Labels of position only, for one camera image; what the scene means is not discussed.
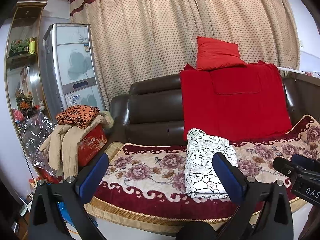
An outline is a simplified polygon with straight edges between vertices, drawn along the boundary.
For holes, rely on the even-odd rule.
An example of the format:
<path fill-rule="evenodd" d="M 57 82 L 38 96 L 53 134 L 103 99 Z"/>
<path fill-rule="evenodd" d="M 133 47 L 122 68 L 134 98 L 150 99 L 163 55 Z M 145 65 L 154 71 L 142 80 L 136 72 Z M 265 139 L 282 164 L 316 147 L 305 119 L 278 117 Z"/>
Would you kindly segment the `white crackle-pattern garment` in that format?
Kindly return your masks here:
<path fill-rule="evenodd" d="M 207 135 L 197 128 L 188 132 L 184 181 L 185 193 L 190 198 L 228 198 L 212 165 L 213 156 L 217 152 L 221 152 L 231 165 L 237 167 L 236 151 L 227 139 Z"/>

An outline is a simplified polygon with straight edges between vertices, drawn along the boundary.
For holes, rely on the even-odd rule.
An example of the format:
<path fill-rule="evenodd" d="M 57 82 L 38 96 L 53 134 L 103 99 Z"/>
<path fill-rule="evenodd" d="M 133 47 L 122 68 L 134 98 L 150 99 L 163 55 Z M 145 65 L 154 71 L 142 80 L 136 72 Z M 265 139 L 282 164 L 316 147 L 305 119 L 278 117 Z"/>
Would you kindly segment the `beige padded jacket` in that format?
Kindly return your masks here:
<path fill-rule="evenodd" d="M 65 178 L 78 174 L 78 146 L 98 125 L 103 129 L 113 126 L 114 119 L 108 111 L 100 112 L 86 128 L 73 125 L 57 125 L 39 150 L 48 152 L 48 165 L 54 170 L 63 168 Z"/>

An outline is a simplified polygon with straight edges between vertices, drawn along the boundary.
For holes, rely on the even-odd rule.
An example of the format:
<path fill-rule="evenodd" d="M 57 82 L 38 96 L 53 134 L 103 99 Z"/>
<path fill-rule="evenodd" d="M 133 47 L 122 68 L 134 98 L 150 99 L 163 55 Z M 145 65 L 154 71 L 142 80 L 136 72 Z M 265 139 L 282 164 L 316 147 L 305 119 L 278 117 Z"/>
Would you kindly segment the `red gift box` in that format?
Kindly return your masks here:
<path fill-rule="evenodd" d="M 99 124 L 92 129 L 78 144 L 78 165 L 86 166 L 91 159 L 107 144 L 107 137 Z"/>

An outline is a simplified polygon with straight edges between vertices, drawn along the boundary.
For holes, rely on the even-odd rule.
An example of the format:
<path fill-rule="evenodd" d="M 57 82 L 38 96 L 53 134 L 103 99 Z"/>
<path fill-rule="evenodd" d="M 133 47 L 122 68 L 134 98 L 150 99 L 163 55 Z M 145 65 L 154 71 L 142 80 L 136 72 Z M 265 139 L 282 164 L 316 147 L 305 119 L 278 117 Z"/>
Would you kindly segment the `clear plastic bag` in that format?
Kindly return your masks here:
<path fill-rule="evenodd" d="M 41 112 L 36 113 L 18 125 L 20 139 L 30 163 L 54 177 L 56 176 L 56 171 L 48 165 L 48 150 L 40 150 L 40 146 L 53 130 L 53 123 Z"/>

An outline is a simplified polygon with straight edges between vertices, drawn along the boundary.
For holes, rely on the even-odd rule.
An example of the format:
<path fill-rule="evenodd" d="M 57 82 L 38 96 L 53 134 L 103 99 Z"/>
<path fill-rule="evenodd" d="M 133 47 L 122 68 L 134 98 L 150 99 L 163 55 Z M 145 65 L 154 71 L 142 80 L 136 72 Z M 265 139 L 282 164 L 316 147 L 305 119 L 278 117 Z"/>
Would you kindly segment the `orange black patterned cloth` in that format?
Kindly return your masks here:
<path fill-rule="evenodd" d="M 56 115 L 57 123 L 60 125 L 72 125 L 86 128 L 97 117 L 100 109 L 88 105 L 74 105 Z"/>

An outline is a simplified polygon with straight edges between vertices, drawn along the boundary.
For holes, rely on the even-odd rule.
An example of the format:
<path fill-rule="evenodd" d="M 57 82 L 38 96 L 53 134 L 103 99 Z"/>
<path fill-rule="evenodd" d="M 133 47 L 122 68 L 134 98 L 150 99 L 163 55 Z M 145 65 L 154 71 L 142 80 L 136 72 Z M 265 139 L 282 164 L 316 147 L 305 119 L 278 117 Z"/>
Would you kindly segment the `large red blanket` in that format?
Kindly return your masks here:
<path fill-rule="evenodd" d="M 241 67 L 180 72 L 183 138 L 197 128 L 230 141 L 268 138 L 291 129 L 278 68 L 259 61 Z"/>

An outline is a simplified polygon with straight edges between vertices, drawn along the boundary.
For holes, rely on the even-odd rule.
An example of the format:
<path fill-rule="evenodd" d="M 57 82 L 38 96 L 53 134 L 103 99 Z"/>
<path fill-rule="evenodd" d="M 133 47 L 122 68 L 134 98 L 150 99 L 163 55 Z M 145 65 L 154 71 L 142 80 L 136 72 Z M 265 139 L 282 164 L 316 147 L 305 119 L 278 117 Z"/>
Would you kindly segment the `floral red-bordered sofa blanket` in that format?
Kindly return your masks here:
<path fill-rule="evenodd" d="M 261 141 L 233 143 L 240 171 L 257 181 L 290 181 L 273 168 L 276 157 L 301 154 L 319 158 L 319 123 L 303 116 L 286 134 Z M 173 232 L 190 220 L 220 224 L 236 206 L 225 196 L 190 198 L 185 192 L 185 146 L 124 144 L 110 161 L 86 211 L 120 225 L 158 232 Z"/>

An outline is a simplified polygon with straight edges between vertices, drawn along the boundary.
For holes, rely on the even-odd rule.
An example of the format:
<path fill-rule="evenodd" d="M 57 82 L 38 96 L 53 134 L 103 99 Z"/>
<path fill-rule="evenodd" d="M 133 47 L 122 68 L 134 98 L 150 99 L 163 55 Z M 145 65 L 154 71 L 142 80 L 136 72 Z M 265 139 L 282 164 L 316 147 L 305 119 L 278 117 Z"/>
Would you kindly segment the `artificial flower bouquet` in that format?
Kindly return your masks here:
<path fill-rule="evenodd" d="M 25 118 L 33 115 L 34 103 L 33 95 L 31 92 L 21 92 L 16 93 L 16 103 L 18 110 L 23 114 Z"/>

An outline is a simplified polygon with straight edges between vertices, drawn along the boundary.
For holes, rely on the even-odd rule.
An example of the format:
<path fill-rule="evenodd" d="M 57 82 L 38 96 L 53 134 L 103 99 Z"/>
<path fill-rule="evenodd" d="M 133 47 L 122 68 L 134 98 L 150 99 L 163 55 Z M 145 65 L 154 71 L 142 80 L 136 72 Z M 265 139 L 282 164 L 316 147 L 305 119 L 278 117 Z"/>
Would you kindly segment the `wooden display shelf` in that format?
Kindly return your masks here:
<path fill-rule="evenodd" d="M 19 0 L 13 10 L 13 18 L 10 24 L 9 37 L 5 51 L 5 84 L 9 100 L 9 113 L 14 125 L 32 117 L 38 112 L 46 110 L 46 101 L 40 77 L 40 25 L 41 17 L 48 0 Z M 13 40 L 34 38 L 35 54 L 28 52 L 21 55 L 9 56 L 10 45 Z M 16 93 L 31 92 L 33 95 L 33 115 L 25 118 L 18 110 Z"/>

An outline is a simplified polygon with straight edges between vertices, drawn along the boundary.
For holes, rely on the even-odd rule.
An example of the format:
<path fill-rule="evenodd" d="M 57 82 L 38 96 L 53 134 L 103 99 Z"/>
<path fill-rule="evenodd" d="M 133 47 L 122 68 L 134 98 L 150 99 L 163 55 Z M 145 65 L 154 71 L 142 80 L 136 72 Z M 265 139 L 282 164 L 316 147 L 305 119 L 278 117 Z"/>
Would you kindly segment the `dark brown leather sofa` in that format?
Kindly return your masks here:
<path fill-rule="evenodd" d="M 319 79 L 291 73 L 283 78 L 286 106 L 295 125 L 308 114 L 319 120 Z M 185 145 L 181 81 L 178 74 L 134 83 L 110 105 L 114 125 L 108 143 Z"/>

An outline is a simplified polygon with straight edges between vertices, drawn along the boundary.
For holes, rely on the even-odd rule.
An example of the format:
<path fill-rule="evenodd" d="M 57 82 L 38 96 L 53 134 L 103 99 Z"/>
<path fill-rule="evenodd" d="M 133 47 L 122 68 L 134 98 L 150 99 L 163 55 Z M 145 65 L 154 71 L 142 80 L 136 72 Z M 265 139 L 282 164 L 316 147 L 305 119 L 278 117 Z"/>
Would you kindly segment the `standing white air conditioner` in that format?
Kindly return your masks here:
<path fill-rule="evenodd" d="M 50 118 L 74 105 L 105 110 L 88 24 L 54 23 L 43 37 L 41 80 Z"/>

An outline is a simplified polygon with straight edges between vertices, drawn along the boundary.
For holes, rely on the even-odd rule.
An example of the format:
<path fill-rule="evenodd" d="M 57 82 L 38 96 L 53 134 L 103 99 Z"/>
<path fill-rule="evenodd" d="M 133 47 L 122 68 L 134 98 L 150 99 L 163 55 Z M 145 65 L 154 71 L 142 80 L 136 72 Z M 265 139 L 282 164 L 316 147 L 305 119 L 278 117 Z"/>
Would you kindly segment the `small red pillow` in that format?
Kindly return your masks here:
<path fill-rule="evenodd" d="M 210 37 L 197 37 L 196 70 L 209 71 L 238 66 L 246 66 L 240 59 L 238 44 Z"/>

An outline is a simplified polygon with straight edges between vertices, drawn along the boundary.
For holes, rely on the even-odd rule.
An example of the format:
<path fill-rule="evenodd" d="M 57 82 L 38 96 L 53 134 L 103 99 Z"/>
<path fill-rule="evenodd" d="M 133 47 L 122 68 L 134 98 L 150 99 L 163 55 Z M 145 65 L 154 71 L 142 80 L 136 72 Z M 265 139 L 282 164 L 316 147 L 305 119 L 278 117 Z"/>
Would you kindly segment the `yellow bottle on shelf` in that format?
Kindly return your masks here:
<path fill-rule="evenodd" d="M 29 54 L 35 54 L 35 44 L 36 44 L 36 42 L 35 42 L 34 38 L 31 37 L 29 40 L 29 46 L 28 46 L 28 51 L 29 51 L 28 53 Z"/>

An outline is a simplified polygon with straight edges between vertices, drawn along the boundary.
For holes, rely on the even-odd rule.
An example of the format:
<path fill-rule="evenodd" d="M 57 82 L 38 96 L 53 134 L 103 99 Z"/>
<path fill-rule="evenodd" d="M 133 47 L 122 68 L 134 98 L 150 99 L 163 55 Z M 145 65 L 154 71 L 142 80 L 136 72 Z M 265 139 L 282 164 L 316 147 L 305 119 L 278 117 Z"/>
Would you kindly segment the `green ornament on shelf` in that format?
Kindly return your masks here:
<path fill-rule="evenodd" d="M 9 50 L 9 56 L 16 56 L 16 55 L 21 55 L 25 54 L 28 52 L 28 47 L 29 47 L 29 39 L 20 39 L 20 40 L 13 40 L 10 45 L 10 50 Z"/>

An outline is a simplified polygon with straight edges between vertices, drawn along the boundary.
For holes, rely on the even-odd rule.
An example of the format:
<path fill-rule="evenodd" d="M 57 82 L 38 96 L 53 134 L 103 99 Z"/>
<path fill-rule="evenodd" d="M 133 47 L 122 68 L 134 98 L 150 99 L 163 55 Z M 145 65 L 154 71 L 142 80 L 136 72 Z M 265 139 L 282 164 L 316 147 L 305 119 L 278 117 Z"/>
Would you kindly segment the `beige dotted curtain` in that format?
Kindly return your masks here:
<path fill-rule="evenodd" d="M 105 106 L 137 82 L 196 64 L 197 38 L 236 43 L 247 63 L 298 69 L 288 0 L 69 0 L 73 23 L 89 24 Z"/>

